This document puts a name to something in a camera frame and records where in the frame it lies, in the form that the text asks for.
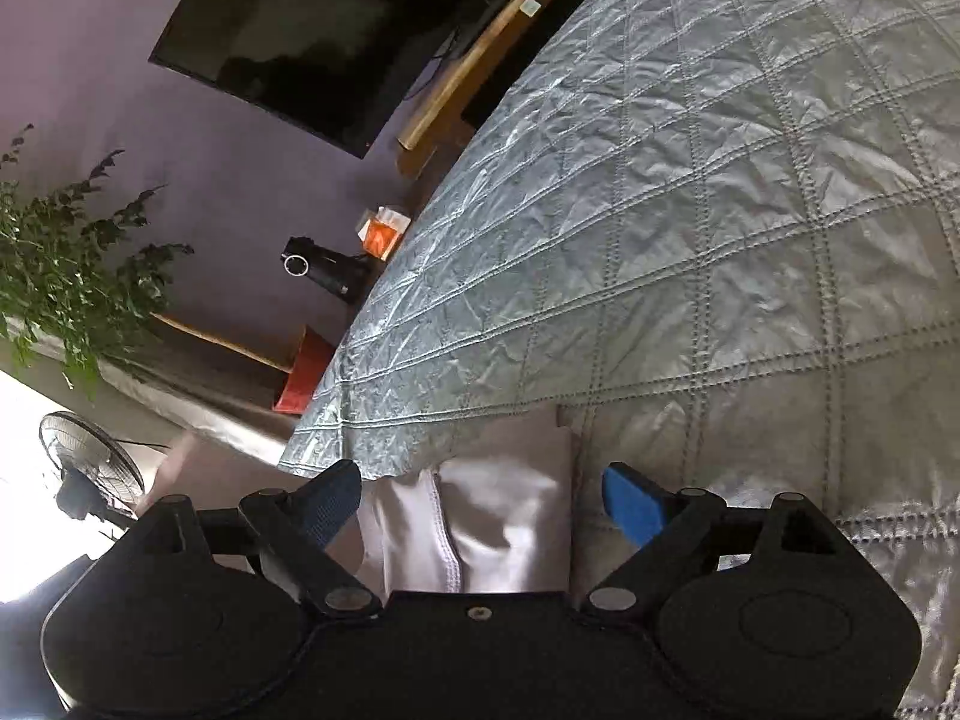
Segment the fan grille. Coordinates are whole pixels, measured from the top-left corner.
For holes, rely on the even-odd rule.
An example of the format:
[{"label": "fan grille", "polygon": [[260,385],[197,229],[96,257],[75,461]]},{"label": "fan grille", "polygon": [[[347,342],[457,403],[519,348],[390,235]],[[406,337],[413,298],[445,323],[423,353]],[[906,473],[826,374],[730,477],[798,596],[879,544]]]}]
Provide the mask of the fan grille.
[{"label": "fan grille", "polygon": [[40,420],[40,442],[61,475],[73,466],[107,497],[131,509],[143,494],[143,479],[116,442],[70,413],[48,413]]}]

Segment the wooden shelf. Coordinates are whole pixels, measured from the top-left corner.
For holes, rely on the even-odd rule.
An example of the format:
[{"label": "wooden shelf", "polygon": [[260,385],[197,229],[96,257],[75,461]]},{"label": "wooden shelf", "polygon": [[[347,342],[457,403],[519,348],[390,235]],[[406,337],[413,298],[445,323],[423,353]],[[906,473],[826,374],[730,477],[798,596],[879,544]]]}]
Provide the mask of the wooden shelf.
[{"label": "wooden shelf", "polygon": [[[401,173],[416,176],[438,141],[445,137],[473,96],[491,76],[507,52],[529,28],[536,13],[527,16],[520,6],[527,0],[510,0],[460,59],[446,69],[426,100],[397,137]],[[541,7],[553,0],[535,0]]]}]

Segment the blue padding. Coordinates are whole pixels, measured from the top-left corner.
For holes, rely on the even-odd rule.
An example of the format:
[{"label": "blue padding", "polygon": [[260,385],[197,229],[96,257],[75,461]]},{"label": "blue padding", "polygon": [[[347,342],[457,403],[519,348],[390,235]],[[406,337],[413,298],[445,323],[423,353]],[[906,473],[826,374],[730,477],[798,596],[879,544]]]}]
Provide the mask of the blue padding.
[{"label": "blue padding", "polygon": [[293,496],[301,531],[323,548],[360,506],[360,470],[349,460],[330,466]]},{"label": "blue padding", "polygon": [[614,466],[603,474],[603,505],[608,517],[638,547],[666,527],[662,499],[642,490]]}]

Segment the electric fan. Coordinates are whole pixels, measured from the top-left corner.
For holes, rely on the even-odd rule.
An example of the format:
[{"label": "electric fan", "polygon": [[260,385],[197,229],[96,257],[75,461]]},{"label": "electric fan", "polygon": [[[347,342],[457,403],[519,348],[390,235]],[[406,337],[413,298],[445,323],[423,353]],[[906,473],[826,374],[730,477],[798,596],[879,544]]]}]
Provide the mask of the electric fan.
[{"label": "electric fan", "polygon": [[40,420],[40,443],[61,482],[61,512],[73,519],[93,514],[124,529],[133,525],[121,509],[133,512],[144,493],[143,476],[118,442],[75,413],[54,412]]}]

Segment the bedsheet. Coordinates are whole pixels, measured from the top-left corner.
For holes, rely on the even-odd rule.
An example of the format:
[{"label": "bedsheet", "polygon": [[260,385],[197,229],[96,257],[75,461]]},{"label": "bedsheet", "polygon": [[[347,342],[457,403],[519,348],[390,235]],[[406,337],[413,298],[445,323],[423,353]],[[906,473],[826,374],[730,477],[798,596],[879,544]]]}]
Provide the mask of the bedsheet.
[{"label": "bedsheet", "polygon": [[586,0],[380,279],[281,466],[376,477],[560,404],[574,586],[625,461],[820,505],[904,597],[901,714],[957,717],[960,0]]}]

